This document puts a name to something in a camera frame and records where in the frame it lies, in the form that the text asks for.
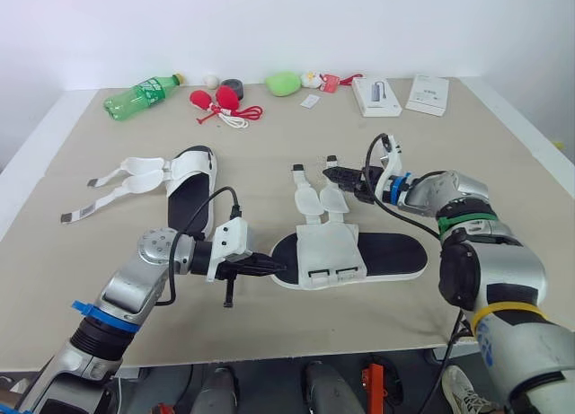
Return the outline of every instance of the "white label tag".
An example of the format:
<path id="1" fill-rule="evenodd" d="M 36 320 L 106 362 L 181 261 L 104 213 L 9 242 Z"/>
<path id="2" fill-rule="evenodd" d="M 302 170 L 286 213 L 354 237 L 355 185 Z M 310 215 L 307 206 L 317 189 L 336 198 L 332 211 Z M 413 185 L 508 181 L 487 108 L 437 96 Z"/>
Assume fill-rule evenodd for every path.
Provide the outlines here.
<path id="1" fill-rule="evenodd" d="M 307 98 L 305 98 L 305 100 L 303 100 L 299 105 L 303 106 L 307 109 L 311 109 L 319 100 L 320 100 L 320 97 L 318 97 L 317 95 L 312 95 L 310 93 L 307 96 Z"/>

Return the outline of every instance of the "white wall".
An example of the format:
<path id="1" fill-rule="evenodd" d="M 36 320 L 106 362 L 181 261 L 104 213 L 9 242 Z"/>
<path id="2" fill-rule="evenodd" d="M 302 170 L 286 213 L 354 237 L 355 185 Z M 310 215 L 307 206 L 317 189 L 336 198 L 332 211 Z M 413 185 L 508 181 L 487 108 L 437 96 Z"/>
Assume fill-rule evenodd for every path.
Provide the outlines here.
<path id="1" fill-rule="evenodd" d="M 485 75 L 551 139 L 569 142 L 572 160 L 572 16 L 573 0 L 7 0 L 0 22 L 12 30 L 0 49 L 55 89 L 175 71 L 193 83 L 206 72 L 260 82 L 309 68 Z"/>

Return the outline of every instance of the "white product box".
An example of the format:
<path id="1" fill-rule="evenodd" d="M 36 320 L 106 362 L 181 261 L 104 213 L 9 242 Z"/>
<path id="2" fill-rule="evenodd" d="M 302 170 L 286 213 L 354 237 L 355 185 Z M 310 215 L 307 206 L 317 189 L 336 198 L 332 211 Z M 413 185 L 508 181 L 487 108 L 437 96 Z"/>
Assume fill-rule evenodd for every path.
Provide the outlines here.
<path id="1" fill-rule="evenodd" d="M 358 100 L 361 114 L 366 118 L 399 116 L 402 106 L 397 101 L 387 80 L 377 77 L 354 77 L 351 88 Z"/>
<path id="2" fill-rule="evenodd" d="M 449 81 L 429 75 L 416 75 L 405 109 L 442 116 L 447 107 Z"/>

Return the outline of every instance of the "green toy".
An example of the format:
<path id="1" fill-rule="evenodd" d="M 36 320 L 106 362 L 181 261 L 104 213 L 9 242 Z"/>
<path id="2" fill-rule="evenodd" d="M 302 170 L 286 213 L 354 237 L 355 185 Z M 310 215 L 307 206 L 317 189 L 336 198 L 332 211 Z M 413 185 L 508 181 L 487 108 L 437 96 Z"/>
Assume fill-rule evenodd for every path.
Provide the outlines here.
<path id="1" fill-rule="evenodd" d="M 301 88 L 302 81 L 298 75 L 290 71 L 284 71 L 283 73 L 267 77 L 266 85 L 276 97 L 285 97 Z"/>

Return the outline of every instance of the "shoe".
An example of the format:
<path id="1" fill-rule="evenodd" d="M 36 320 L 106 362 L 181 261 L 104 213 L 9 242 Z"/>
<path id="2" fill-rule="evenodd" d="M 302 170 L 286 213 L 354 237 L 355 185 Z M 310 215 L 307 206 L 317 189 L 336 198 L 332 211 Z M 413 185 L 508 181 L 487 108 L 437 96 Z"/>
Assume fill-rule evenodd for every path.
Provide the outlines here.
<path id="1" fill-rule="evenodd" d="M 441 388 L 454 414 L 487 414 L 498 410 L 497 404 L 482 398 L 458 366 L 448 366 L 441 377 Z"/>

